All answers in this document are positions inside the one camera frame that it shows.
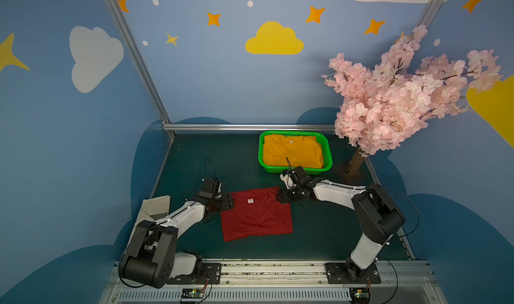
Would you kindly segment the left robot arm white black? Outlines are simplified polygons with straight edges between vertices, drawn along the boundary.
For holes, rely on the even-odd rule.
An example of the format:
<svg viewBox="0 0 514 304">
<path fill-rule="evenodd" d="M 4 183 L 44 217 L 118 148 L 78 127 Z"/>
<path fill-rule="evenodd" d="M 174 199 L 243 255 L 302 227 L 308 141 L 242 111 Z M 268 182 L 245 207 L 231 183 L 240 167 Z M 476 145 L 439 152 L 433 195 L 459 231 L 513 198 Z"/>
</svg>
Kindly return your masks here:
<svg viewBox="0 0 514 304">
<path fill-rule="evenodd" d="M 199 255 L 176 251 L 188 229 L 212 214 L 234 208 L 234 199 L 222 190 L 222 182 L 204 179 L 196 195 L 173 213 L 135 226 L 118 266 L 119 279 L 131 288 L 160 289 L 167 284 L 210 282 Z"/>
</svg>

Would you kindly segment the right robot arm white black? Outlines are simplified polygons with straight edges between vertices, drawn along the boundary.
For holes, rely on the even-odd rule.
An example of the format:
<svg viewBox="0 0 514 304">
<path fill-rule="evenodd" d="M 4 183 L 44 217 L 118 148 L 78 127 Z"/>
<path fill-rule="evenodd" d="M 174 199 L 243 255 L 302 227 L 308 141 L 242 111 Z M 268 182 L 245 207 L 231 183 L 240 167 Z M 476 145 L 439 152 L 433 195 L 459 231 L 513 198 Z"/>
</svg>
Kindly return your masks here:
<svg viewBox="0 0 514 304">
<path fill-rule="evenodd" d="M 280 178 L 285 188 L 279 190 L 277 200 L 282 204 L 309 198 L 344 206 L 356 213 L 362 234 L 346 260 L 346 272 L 352 279 L 361 277 L 374 265 L 380 251 L 406 222 L 403 212 L 379 184 L 338 184 L 312 178 L 301 166 L 283 171 Z"/>
</svg>

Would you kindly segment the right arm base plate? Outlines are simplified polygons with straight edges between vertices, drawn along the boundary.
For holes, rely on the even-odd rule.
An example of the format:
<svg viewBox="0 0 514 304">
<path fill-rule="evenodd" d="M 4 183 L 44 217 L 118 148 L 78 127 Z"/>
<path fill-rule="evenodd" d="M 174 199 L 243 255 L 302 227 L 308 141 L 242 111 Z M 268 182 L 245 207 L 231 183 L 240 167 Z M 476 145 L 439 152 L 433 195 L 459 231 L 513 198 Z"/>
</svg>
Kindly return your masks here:
<svg viewBox="0 0 514 304">
<path fill-rule="evenodd" d="M 360 269 L 352 261 L 344 263 L 325 263 L 329 284 L 380 284 L 381 277 L 375 263 L 367 269 Z"/>
</svg>

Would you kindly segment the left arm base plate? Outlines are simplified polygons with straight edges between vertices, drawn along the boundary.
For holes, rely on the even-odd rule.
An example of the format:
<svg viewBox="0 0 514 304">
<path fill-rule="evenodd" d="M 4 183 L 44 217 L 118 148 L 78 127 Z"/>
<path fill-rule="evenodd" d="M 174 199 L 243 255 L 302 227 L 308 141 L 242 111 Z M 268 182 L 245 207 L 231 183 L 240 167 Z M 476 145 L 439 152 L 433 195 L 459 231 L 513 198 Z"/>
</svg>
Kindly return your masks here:
<svg viewBox="0 0 514 304">
<path fill-rule="evenodd" d="M 220 263 L 196 263 L 194 270 L 188 275 L 171 276 L 167 285 L 200 285 L 209 281 L 209 284 L 219 285 L 222 272 Z"/>
</svg>

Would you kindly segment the yellow t-shirt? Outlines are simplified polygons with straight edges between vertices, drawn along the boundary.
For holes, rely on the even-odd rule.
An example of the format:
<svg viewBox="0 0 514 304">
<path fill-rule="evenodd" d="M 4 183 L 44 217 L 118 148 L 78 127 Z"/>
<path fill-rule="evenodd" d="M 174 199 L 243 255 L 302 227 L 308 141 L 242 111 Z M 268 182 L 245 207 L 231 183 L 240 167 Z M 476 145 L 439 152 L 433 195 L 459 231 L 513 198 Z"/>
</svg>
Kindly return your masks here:
<svg viewBox="0 0 514 304">
<path fill-rule="evenodd" d="M 325 165 L 321 144 L 313 136 L 266 135 L 262 160 L 267 166 L 321 169 Z"/>
</svg>

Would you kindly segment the dark red t-shirt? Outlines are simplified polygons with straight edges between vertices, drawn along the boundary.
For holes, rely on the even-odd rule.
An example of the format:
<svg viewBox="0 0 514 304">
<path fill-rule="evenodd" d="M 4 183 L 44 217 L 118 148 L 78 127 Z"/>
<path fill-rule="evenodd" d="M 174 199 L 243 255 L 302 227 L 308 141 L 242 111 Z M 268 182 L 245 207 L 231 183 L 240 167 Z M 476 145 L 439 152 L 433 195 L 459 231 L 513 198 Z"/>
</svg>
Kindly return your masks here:
<svg viewBox="0 0 514 304">
<path fill-rule="evenodd" d="M 272 187 L 232 193 L 234 207 L 221 213 L 224 241 L 293 233 L 290 204 L 277 200 L 279 191 Z"/>
</svg>

